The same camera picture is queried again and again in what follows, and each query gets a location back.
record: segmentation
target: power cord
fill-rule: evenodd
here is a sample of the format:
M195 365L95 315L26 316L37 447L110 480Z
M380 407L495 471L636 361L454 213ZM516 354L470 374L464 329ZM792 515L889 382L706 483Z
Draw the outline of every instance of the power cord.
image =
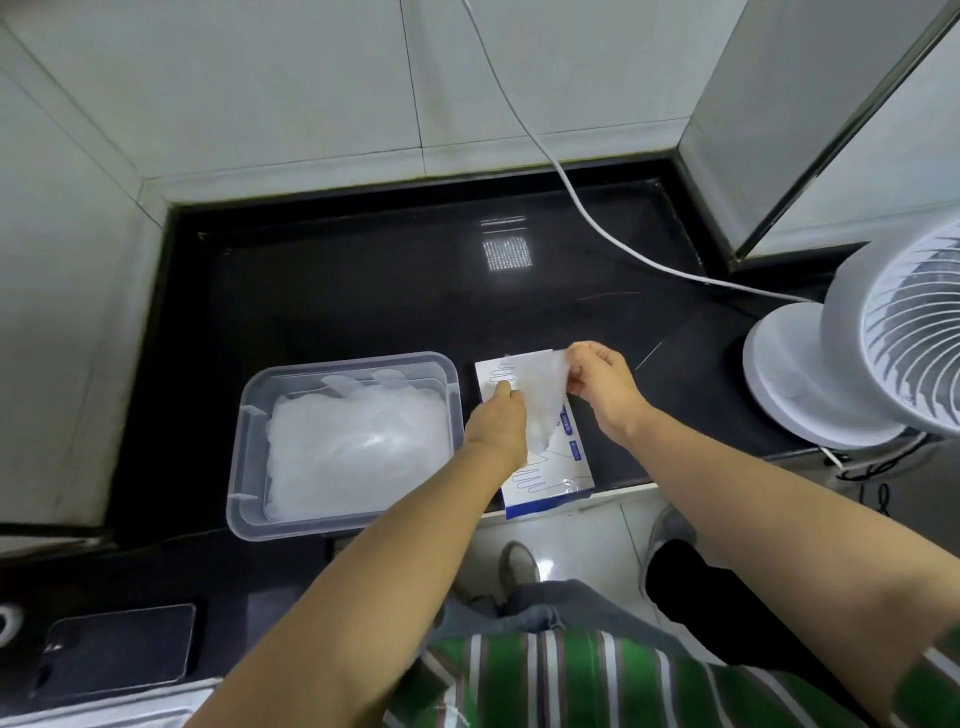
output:
M930 435L928 433L921 433L902 448L895 450L892 454L887 454L883 457L876 458L874 460L868 460L863 463L853 463L850 465L845 465L842 463L840 458L838 458L836 454L831 452L829 449L820 449L824 452L824 455L826 455L837 466L837 472L832 476L832 479L841 480L848 483L857 483L859 485L857 500L863 504L866 486L869 481L873 480L878 475L883 475L884 473L889 473L892 471L904 458L909 457L914 452L926 445L929 439ZM860 470L862 468L866 468L863 473L857 475L851 474L852 470ZM889 518L889 483L881 482L877 484L876 502L877 512Z
M615 237L613 237L611 234L609 234L607 231L601 228L597 224L597 222L592 217L590 217L589 213L584 208L583 204L580 202L580 198L577 196L576 190L573 189L573 185L570 183L570 180L567 178L566 172L564 171L564 168L561 166L560 162L557 161L557 158L555 158L552 154L550 154L549 151L547 151L547 148L543 146L543 142L540 140L540 137L537 136L533 131L531 131L530 127L528 127L527 123L523 120L523 117L520 116L519 111L517 111L516 107L514 107L514 102L510 100L510 95L507 93L507 90L503 87L503 84L500 82L500 77L496 72L496 68L493 66L493 61L491 60L490 53L487 51L487 44L484 42L483 34L480 32L480 26L477 24L476 16L473 14L473 7L470 6L469 0L461 0L461 2L463 2L464 8L467 11L467 15L469 15L470 17L470 22L473 24L473 30L476 32L477 39L480 41L480 47L483 49L483 55L487 58L487 65L490 67L491 73L493 73L493 79L496 81L497 86L500 88L500 93L503 94L503 100L507 102L507 106L510 107L510 111L513 113L514 117L516 118L516 121L519 122L519 125L526 132L527 136L529 136L531 141L533 141L533 143L537 145L537 148L541 152L543 152L543 155L550 160L550 163L553 165L553 168L557 170L557 174L560 175L560 179L563 181L564 187L566 187L566 191L567 193L569 193L570 199L573 200L573 205L576 206L577 211L579 211L580 214L583 215L584 219L589 223L589 225L594 230L596 230L602 237L612 242L613 245L615 245L617 248L622 250L624 253L627 253L628 255L632 255L637 260L645 263L646 265L649 265L651 268L654 268L655 270L658 270L661 273L666 273L671 276L676 276L678 278L682 278L686 280L695 280L700 283L706 283L707 285L718 285L723 288L730 288L734 291L744 291L745 293L756 293L758 296L767 296L772 299L780 299L781 301L792 301L792 302L799 302L799 303L815 303L815 302L812 302L811 299L806 299L803 296L793 296L788 293L774 293L773 291L764 291L759 288L751 288L749 285L740 285L739 283L731 283L728 280L711 279L705 276L696 276L692 273L686 273L685 271L678 271L674 268L670 268L668 266L662 265L661 263L657 263L655 260L651 260L646 255L641 255L640 253L635 251L633 248L631 248L628 245L625 245L624 243L621 243L619 240L617 240Z

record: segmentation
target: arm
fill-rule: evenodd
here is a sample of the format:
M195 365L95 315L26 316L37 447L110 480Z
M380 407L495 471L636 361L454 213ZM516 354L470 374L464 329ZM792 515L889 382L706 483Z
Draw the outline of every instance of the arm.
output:
M501 382L473 412L463 447L317 577L189 728L378 723L484 508L526 462L525 427L522 395Z
M574 344L569 389L877 718L960 621L960 560L899 523L654 409L623 356Z

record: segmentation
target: fan grille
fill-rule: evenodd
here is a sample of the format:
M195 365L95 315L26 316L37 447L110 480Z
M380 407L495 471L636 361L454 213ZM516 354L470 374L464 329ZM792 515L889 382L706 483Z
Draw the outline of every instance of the fan grille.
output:
M867 300L861 336L889 393L960 427L960 236L926 238L893 261Z

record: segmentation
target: black countertop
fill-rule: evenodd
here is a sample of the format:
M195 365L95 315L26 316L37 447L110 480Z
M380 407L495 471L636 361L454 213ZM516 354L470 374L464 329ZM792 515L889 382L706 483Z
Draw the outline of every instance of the black countertop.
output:
M600 225L660 263L704 272L659 179L580 172ZM807 447L753 403L739 365L743 336L779 302L651 270L596 234L558 184L515 175L177 225L114 478L118 543L225 524L240 393L279 365L440 352L457 367L466 419L479 403L474 362L595 339L688 425L761 457ZM485 246L507 241L529 264L490 265ZM598 490L648 479L583 402L572 406Z
M708 256L661 179L636 166L572 177L619 239L704 271ZM557 187L551 174L526 174L182 216L114 478L108 525L120 550L0 569L0 600L27 610L0 649L0 713L50 707L30 695L56 619L195 603L187 679L202 679L223 675L320 571L325 539L248 544L224 529L237 402L266 367L441 352L468 415L479 401L473 362L596 339L624 353L651 403L707 435L768 458L808 449L754 404L740 366L747 331L780 303L650 270L596 235ZM508 238L530 264L494 270L485 244ZM821 280L788 287L825 290ZM599 490L648 480L587 406L572 406Z

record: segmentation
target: hand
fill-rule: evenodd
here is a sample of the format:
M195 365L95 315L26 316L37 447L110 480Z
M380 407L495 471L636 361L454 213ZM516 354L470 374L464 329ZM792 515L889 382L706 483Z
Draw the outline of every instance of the hand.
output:
M489 447L501 453L510 473L527 463L527 407L523 393L509 381L496 385L493 396L473 410L464 430L464 445Z
M566 391L587 400L603 433L626 448L631 429L656 410L636 389L623 354L595 341L578 341L566 350L566 360Z

